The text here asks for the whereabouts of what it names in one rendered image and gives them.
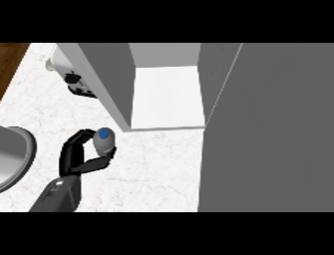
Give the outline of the blue-capped water bottle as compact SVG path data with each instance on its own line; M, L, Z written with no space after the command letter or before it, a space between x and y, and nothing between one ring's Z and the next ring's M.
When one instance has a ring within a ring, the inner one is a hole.
M94 136L94 145L100 156L105 156L116 147L116 134L108 127L103 127Z

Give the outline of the white and black small appliance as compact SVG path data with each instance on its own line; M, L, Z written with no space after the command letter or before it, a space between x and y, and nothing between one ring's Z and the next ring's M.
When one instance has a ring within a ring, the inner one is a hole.
M51 72L58 73L67 84L69 91L74 95L94 99L97 98L83 76L76 71L76 68L60 47L55 47L52 50L51 58L46 61L46 69Z

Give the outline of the grey rounded appliance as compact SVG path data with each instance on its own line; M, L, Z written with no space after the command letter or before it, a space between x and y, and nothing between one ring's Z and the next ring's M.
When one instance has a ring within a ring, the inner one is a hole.
M0 193L24 177L37 152L33 134L21 127L0 126Z

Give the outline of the grey flat cabinet door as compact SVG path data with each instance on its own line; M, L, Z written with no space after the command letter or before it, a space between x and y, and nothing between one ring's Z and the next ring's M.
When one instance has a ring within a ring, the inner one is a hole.
M203 211L334 211L334 44L243 46L205 130Z

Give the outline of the grey open cabinet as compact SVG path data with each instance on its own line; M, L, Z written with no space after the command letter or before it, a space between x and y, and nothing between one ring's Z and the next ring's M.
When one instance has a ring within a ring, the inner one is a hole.
M239 43L60 43L122 130L205 128Z

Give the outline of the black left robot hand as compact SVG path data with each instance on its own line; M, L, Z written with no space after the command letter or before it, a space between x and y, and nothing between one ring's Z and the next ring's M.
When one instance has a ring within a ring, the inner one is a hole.
M111 159L117 152L117 147L114 147L113 151L105 156L98 155L97 158L85 160L85 143L89 140L94 140L98 130L88 128L80 129L66 141L60 156L61 176L82 175L83 173L101 170L110 166Z

